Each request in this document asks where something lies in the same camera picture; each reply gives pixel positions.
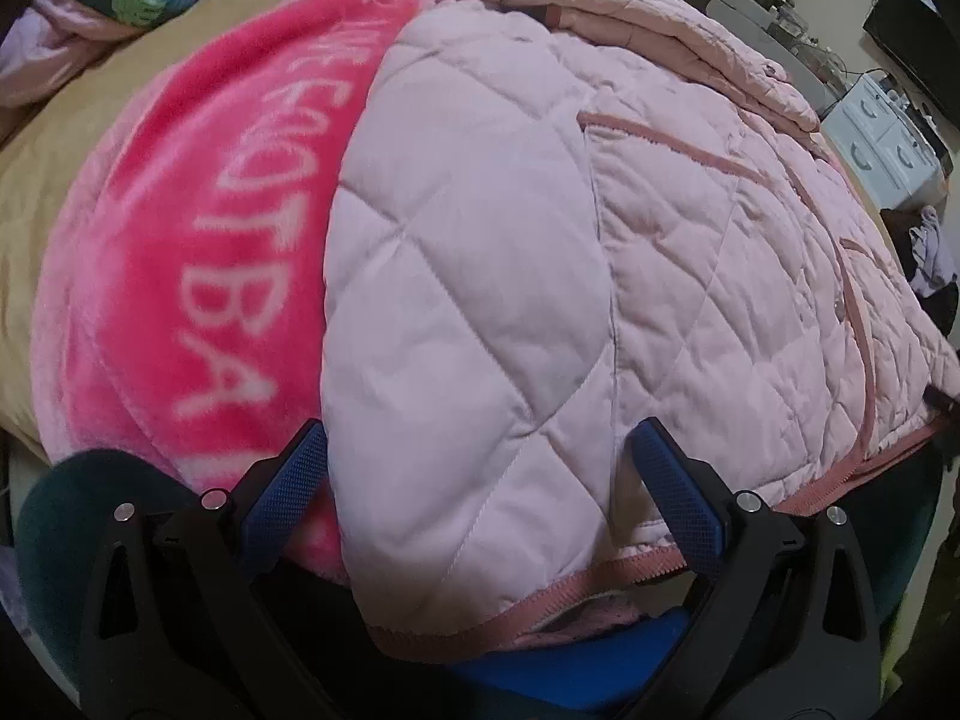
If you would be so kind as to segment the pink quilted jacket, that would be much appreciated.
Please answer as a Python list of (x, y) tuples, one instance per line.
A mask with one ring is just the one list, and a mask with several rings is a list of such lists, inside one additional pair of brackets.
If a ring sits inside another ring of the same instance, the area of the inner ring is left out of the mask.
[(398, 658), (678, 571), (643, 419), (811, 514), (958, 390), (815, 112), (682, 0), (434, 0), (353, 132), (325, 281), (343, 562)]

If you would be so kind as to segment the pink cartoon fleece blanket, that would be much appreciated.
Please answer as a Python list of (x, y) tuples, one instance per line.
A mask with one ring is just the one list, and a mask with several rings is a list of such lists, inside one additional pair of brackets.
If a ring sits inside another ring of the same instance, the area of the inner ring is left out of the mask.
[(324, 249), (374, 75), (430, 0), (281, 0), (140, 91), (50, 233), (31, 332), (52, 461), (228, 488), (320, 410)]

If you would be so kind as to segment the lilac hanging garment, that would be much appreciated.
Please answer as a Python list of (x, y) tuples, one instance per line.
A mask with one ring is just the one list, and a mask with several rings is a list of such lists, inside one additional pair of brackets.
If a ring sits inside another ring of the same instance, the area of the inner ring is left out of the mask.
[(916, 265), (910, 286), (918, 298), (929, 298), (957, 281), (957, 266), (932, 206), (919, 211), (919, 223), (910, 229), (910, 250)]

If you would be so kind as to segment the tan bed sheet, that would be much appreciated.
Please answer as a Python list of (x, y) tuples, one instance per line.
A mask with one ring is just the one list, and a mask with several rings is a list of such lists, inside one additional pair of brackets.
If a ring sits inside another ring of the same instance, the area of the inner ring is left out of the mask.
[(215, 37), (280, 2), (202, 0), (76, 76), (2, 146), (2, 431), (39, 460), (47, 455), (32, 409), (32, 305), (47, 238), (68, 189), (140, 89)]

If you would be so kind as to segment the white drawer cabinet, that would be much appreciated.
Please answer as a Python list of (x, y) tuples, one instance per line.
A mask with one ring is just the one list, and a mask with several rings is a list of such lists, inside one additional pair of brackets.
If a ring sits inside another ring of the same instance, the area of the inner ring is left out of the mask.
[(839, 99), (822, 132), (875, 210), (919, 210), (947, 197), (934, 146), (871, 75), (859, 76)]

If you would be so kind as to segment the black wall television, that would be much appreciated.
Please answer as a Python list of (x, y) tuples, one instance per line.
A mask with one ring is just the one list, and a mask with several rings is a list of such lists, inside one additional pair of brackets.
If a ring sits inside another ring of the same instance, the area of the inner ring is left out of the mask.
[(958, 125), (960, 52), (942, 16), (923, 0), (875, 0), (864, 31)]

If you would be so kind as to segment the grey wall desk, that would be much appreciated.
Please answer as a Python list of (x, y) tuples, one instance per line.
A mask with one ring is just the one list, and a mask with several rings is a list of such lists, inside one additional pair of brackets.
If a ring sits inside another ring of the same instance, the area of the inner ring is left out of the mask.
[(820, 117), (843, 98), (835, 54), (807, 41), (807, 25), (786, 0), (686, 0), (788, 72)]

